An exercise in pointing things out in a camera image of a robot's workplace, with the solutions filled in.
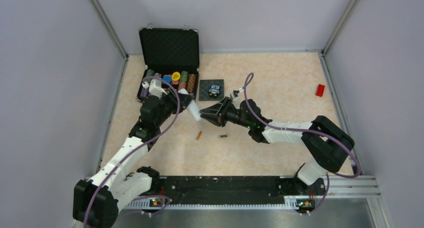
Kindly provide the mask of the white remote control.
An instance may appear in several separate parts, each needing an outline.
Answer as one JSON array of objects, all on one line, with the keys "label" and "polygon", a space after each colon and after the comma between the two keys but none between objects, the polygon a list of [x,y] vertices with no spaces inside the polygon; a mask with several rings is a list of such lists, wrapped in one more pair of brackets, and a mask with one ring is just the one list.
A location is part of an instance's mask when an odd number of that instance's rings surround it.
[{"label": "white remote control", "polygon": [[178,91],[179,94],[184,95],[184,99],[189,98],[190,102],[184,101],[183,104],[186,104],[185,109],[187,109],[190,114],[192,114],[193,118],[198,122],[201,120],[200,109],[195,102],[195,99],[192,95],[190,95],[186,89],[181,89]]}]

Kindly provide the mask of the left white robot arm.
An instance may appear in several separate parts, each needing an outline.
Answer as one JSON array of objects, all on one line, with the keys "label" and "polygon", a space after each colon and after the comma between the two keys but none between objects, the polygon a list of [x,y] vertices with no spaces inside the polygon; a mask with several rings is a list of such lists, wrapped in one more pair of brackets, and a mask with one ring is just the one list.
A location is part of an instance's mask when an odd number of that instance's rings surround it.
[{"label": "left white robot arm", "polygon": [[75,185],[72,217],[92,228],[110,228],[122,209],[139,195],[156,194],[161,186],[158,171],[143,167],[131,177],[128,174],[164,134],[161,125],[187,109],[193,99],[185,89],[145,98],[138,121],[117,153],[95,175]]}]

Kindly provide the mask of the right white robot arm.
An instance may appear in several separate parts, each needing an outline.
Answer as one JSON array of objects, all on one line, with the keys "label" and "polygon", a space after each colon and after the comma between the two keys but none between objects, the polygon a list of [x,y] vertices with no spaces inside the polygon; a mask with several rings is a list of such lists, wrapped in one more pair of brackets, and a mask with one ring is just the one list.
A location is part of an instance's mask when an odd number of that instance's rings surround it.
[{"label": "right white robot arm", "polygon": [[354,148],[354,140],[326,116],[319,115],[311,122],[281,123],[261,115],[252,99],[239,106],[229,97],[200,110],[200,117],[218,127],[228,122],[248,128],[249,136],[258,143],[288,143],[304,146],[312,160],[300,167],[293,180],[299,194],[307,194],[314,182],[327,173],[337,173]]}]

